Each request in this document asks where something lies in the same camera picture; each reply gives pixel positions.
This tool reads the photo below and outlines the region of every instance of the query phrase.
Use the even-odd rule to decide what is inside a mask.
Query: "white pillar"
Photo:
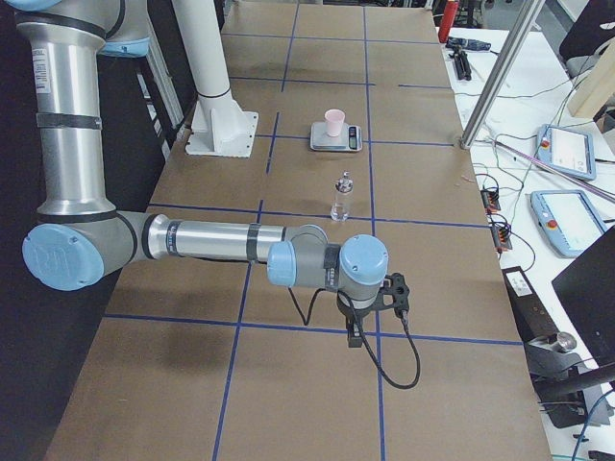
[[[249,157],[258,114],[231,94],[213,0],[173,0],[199,98],[185,150],[193,155]]]

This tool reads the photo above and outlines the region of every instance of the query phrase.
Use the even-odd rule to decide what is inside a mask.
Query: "blue joint cap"
[[[292,243],[277,242],[269,248],[267,278],[274,285],[293,286],[297,280],[297,256]]]
[[[108,41],[99,55],[113,56],[114,58],[143,58],[150,51],[150,38],[141,38],[131,41]]]
[[[36,226],[24,239],[21,251],[32,275],[57,290],[78,290],[105,275],[96,247],[68,226]]]
[[[62,0],[5,0],[13,8],[23,12],[42,12],[57,5]]]
[[[346,240],[339,259],[344,273],[361,285],[380,285],[388,269],[388,251],[371,235],[355,235]]]

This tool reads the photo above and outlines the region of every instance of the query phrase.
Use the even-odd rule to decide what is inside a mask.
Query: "gray floor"
[[[504,0],[495,0],[493,8],[485,8],[483,11],[484,28],[510,30],[517,19],[521,6],[521,0],[513,0],[511,3],[506,3]],[[559,56],[559,44],[572,26],[571,19],[555,0],[547,0],[536,23]]]

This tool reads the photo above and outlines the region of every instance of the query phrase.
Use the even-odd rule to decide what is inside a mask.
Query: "white label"
[[[51,93],[47,50],[40,48],[32,50],[32,64],[35,68],[35,87],[37,93]]]
[[[517,293],[517,296],[521,297],[532,294],[531,288],[529,288],[528,283],[523,278],[523,274],[520,272],[508,272],[506,277],[508,278],[510,285],[512,285],[512,289],[515,290],[515,293]]]

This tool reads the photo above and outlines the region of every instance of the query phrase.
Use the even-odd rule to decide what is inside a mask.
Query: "black monitor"
[[[599,366],[615,361],[615,228],[553,280],[553,289]],[[603,382],[615,388],[615,376]]]

